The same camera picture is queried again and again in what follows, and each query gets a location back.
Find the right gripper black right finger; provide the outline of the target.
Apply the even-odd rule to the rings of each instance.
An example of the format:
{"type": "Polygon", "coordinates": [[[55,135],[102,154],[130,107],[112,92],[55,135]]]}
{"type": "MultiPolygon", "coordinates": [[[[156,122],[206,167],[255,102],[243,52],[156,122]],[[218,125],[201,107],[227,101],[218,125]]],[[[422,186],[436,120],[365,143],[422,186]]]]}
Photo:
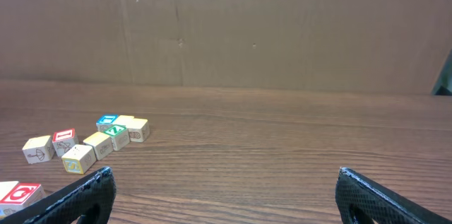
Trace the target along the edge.
{"type": "Polygon", "coordinates": [[[339,170],[335,202],[343,223],[451,224],[451,220],[348,167],[339,170]]]}

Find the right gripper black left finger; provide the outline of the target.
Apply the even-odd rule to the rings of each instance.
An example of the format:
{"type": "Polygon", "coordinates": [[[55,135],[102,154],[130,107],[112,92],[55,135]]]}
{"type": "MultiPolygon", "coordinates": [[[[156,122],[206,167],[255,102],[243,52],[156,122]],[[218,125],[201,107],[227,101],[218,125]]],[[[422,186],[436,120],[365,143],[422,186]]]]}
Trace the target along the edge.
{"type": "Polygon", "coordinates": [[[1,224],[107,223],[117,188],[108,166],[1,220],[1,224]]]}

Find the plain picture wooden block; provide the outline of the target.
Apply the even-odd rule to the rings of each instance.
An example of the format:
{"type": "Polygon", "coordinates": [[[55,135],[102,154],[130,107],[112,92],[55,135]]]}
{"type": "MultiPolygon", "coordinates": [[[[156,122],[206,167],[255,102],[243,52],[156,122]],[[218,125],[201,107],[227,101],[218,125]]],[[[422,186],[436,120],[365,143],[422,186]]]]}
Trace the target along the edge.
{"type": "Polygon", "coordinates": [[[65,171],[80,175],[85,174],[97,160],[93,147],[81,144],[76,144],[61,159],[65,171]]]}

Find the red C wooden block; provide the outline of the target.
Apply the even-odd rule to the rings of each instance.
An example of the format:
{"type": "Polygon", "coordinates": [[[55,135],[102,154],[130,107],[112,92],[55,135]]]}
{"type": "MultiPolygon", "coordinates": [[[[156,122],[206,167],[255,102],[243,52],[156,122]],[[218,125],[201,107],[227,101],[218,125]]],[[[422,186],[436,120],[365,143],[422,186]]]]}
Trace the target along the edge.
{"type": "Polygon", "coordinates": [[[12,215],[44,197],[46,194],[41,184],[18,183],[1,197],[1,216],[12,215]]]}

